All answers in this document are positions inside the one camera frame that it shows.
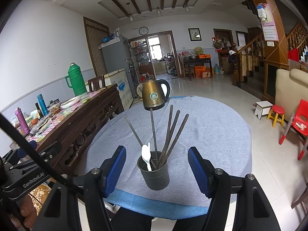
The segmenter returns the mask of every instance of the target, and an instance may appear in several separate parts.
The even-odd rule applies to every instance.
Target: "person's leg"
[[[151,231],[153,217],[119,208],[111,219],[114,231]]]
[[[206,214],[177,220],[172,231],[200,231],[205,221]]]

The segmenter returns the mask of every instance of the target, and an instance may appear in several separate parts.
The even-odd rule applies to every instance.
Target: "purple bottle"
[[[16,108],[15,115],[17,116],[17,119],[19,120],[20,126],[23,129],[23,132],[27,135],[30,132],[30,129],[19,107]]]

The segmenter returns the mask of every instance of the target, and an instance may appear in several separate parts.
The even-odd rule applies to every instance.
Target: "screw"
[[[221,175],[223,173],[223,170],[221,168],[216,168],[214,171],[217,175]]]
[[[248,175],[247,175],[247,178],[248,178],[249,180],[253,180],[253,179],[255,178],[255,176],[254,176],[253,174],[248,174]]]
[[[98,174],[99,172],[100,172],[100,169],[97,167],[91,170],[91,173],[94,175]]]

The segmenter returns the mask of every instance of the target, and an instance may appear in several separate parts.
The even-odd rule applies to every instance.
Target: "round table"
[[[105,159],[112,157],[119,145],[127,151],[115,191],[105,199],[107,202],[171,220],[206,214],[211,200],[200,192],[190,169],[187,151],[191,146],[195,146],[215,168],[222,168],[229,175],[244,177],[251,173],[250,127],[232,108],[204,97],[169,99],[163,108],[153,111],[158,150],[165,142],[171,104],[172,121],[176,111],[181,110],[173,138],[185,114],[188,113],[189,118],[168,158],[170,183],[163,190],[154,191],[147,187],[137,167],[141,147],[124,118],[126,115],[130,120],[142,143],[150,142],[151,150],[154,150],[150,112],[142,104],[110,120],[93,139],[85,172],[100,167]]]

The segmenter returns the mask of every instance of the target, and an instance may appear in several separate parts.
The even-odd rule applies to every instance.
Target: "picture frame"
[[[189,28],[188,32],[190,36],[190,41],[202,41],[199,28]]]

